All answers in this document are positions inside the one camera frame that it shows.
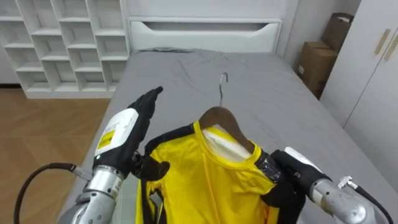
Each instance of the cardboard box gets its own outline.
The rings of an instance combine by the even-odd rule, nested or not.
[[[339,52],[353,19],[354,16],[347,13],[333,13],[321,40],[330,48]]]
[[[304,43],[296,72],[317,98],[322,94],[337,55],[323,42]]]

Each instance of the white wardrobe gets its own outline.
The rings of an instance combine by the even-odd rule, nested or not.
[[[320,101],[398,190],[396,15],[396,0],[362,0]]]

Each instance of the wooden floor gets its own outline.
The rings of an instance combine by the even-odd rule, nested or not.
[[[109,100],[27,100],[0,89],[0,220],[12,223],[21,185],[50,162],[81,164]],[[62,170],[38,175],[24,197],[21,223],[56,223],[75,178]]]

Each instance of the gray bedsheet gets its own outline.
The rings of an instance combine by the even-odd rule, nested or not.
[[[292,69],[274,54],[225,54],[207,50],[136,52],[128,60],[83,166],[91,167],[93,151],[108,120],[138,96],[159,85],[164,87],[141,144],[143,148],[148,140],[189,124],[208,108],[218,105],[218,84],[223,72],[229,74],[229,82],[223,84],[223,106],[233,112],[248,138],[268,152],[293,147],[335,181],[343,175],[352,175],[398,220],[394,189]],[[83,186],[83,181],[76,182],[63,211]],[[305,223],[334,223],[309,200],[302,219]]]

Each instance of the yellow shirt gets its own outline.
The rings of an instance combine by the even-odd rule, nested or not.
[[[219,129],[207,130],[236,142]],[[146,182],[145,195],[161,193],[168,224],[275,224],[279,209],[268,207],[260,198],[275,186],[254,165],[261,151],[255,145],[253,154],[246,160],[228,161],[206,145],[199,123],[195,122],[193,134],[163,142],[150,154],[159,162],[169,162],[170,169],[164,178]],[[140,184],[136,223],[146,224],[142,201],[148,198],[140,197],[141,193]]]

